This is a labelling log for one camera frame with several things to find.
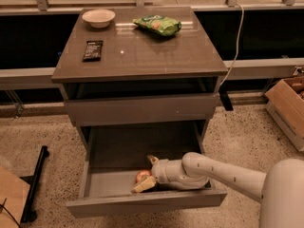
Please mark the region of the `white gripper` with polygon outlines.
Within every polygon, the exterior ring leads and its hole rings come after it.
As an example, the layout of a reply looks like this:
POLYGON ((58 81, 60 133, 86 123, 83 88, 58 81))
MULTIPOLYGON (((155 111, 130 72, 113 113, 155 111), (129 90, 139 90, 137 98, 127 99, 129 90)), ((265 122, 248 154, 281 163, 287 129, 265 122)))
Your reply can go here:
POLYGON ((159 160, 153 155, 148 155, 147 159, 152 164, 152 176, 142 176, 136 179, 132 187, 132 193, 141 193, 153 188, 156 182, 176 190, 202 189, 209 179, 205 176, 190 177, 184 170, 181 160, 170 161, 168 159, 159 160))

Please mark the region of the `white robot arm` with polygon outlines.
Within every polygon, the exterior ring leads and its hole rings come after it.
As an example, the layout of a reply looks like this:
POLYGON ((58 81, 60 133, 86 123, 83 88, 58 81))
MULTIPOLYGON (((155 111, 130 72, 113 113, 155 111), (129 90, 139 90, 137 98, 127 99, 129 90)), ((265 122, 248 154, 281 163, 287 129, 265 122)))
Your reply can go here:
POLYGON ((263 173, 215 161, 195 152, 170 161, 148 157, 152 168, 136 177, 134 193, 156 184, 200 189, 214 179, 260 204, 259 228, 304 228, 304 161, 287 159, 263 173))

